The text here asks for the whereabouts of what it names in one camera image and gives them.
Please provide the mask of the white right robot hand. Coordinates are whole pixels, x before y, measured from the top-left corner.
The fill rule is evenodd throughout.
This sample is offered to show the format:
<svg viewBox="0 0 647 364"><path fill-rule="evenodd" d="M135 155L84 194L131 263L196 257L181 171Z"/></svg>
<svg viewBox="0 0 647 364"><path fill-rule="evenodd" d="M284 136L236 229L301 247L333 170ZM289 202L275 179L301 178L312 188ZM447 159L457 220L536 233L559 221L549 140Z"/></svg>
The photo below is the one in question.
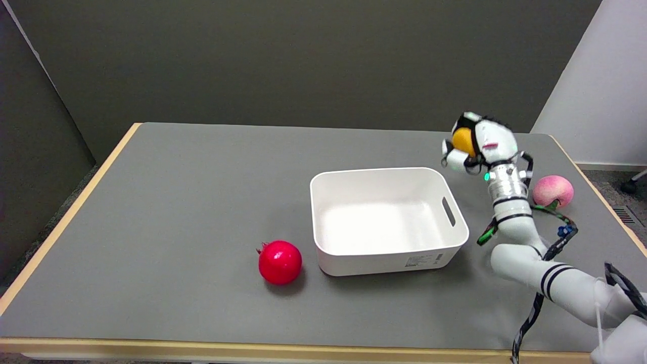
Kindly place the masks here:
<svg viewBox="0 0 647 364"><path fill-rule="evenodd" d="M518 152L518 144L508 125L465 111L453 125L451 137L443 140L441 165L478 175L483 168L515 163Z"/></svg>

